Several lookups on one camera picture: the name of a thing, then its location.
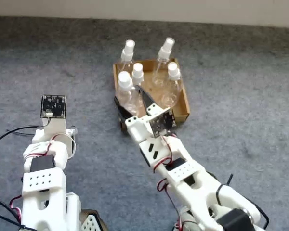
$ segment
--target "bottle cap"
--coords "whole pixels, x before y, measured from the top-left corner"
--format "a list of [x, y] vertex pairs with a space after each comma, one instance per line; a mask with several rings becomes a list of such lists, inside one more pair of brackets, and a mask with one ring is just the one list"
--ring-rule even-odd
[[133, 55], [134, 55], [134, 47], [135, 47], [135, 42], [133, 40], [126, 40], [125, 47], [122, 50], [122, 54], [121, 54], [121, 59], [124, 62], [129, 62], [132, 60]]
[[178, 65], [175, 62], [171, 62], [168, 64], [168, 78], [170, 80], [176, 81], [181, 78], [181, 72], [178, 68]]
[[175, 41], [173, 38], [166, 38], [164, 45], [160, 48], [158, 52], [158, 57], [160, 59], [169, 59], [174, 42]]
[[131, 74], [133, 84], [140, 84], [144, 80], [143, 65], [136, 63], [133, 66], [133, 72]]
[[133, 81], [130, 74], [127, 71], [119, 73], [119, 86], [123, 91], [130, 91], [133, 87]]

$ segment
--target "white robotic arm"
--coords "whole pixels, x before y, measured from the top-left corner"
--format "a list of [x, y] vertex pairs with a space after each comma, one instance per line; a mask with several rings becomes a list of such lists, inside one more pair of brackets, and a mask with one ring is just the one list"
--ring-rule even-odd
[[180, 139], [169, 133], [175, 126], [171, 110], [160, 108], [146, 92], [139, 91], [147, 115], [132, 116], [115, 98], [119, 115], [147, 164], [186, 206], [181, 222], [193, 223], [185, 222], [184, 227], [190, 231], [263, 231], [257, 226], [261, 218], [257, 207], [195, 161]]
[[63, 170], [75, 153], [76, 129], [66, 129], [65, 114], [66, 96], [43, 95], [41, 117], [47, 125], [36, 130], [23, 154], [22, 231], [103, 230], [96, 214], [81, 221], [79, 197], [66, 193]]

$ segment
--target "circuit board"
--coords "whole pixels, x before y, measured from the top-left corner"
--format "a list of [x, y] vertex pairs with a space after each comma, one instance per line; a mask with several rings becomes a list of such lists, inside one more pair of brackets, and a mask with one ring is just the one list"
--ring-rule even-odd
[[49, 118], [47, 114], [52, 113], [50, 118], [66, 117], [66, 96], [65, 95], [42, 95], [40, 117]]
[[176, 126], [171, 109], [151, 119], [149, 123], [155, 138]]

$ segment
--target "plastic bottle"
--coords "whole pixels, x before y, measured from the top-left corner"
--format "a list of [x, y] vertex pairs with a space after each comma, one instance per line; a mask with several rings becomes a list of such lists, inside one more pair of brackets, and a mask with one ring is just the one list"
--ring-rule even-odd
[[166, 38], [164, 45], [158, 52], [158, 58], [153, 67], [153, 84], [159, 88], [163, 87], [164, 81], [167, 79], [167, 65], [169, 56], [175, 41], [173, 38]]
[[135, 42], [133, 40], [127, 40], [125, 47], [122, 50], [121, 60], [118, 64], [118, 71], [127, 71], [129, 74], [133, 71], [133, 55], [134, 55]]
[[127, 71], [119, 73], [116, 97], [126, 110], [134, 116], [138, 115], [139, 93], [133, 86], [131, 76]]
[[168, 78], [164, 82], [161, 104], [164, 108], [173, 107], [179, 100], [182, 90], [181, 72], [175, 62], [168, 64]]
[[[133, 66], [133, 72], [131, 75], [131, 78], [133, 80], [133, 84], [134, 85], [138, 85], [143, 87], [143, 83], [144, 83], [144, 71], [143, 71], [143, 65], [140, 63], [135, 63]], [[145, 108], [144, 108], [144, 104], [143, 104], [143, 100], [141, 98], [141, 96], [139, 95], [138, 97], [138, 112], [141, 115], [145, 114]]]

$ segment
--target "cardboard box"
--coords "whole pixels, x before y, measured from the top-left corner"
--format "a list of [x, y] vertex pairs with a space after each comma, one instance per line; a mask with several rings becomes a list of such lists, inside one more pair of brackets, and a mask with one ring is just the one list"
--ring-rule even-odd
[[[148, 84], [148, 83], [151, 83], [151, 79], [152, 79], [152, 75], [153, 75], [153, 66], [154, 66], [155, 61], [156, 60], [138, 60], [138, 61], [135, 61], [136, 63], [141, 63], [144, 66], [144, 79], [145, 79], [145, 81], [144, 81], [144, 84], [142, 85], [142, 87], [153, 98], [155, 97], [155, 92], [157, 92], [157, 91], [154, 89], [154, 86], [152, 86], [152, 84]], [[176, 62], [179, 65], [177, 59], [172, 58], [171, 61]], [[117, 89], [118, 74], [119, 74], [117, 64], [113, 65], [113, 72], [114, 72], [115, 88]], [[188, 118], [188, 116], [190, 114], [189, 104], [188, 104], [184, 84], [182, 87], [181, 94], [179, 96], [179, 100], [178, 100], [177, 104], [172, 108], [172, 110], [173, 110], [173, 114], [174, 114], [176, 123], [182, 123], [182, 122], [186, 121], [186, 119]], [[142, 117], [144, 115], [145, 115], [145, 111], [141, 112], [139, 117]]]

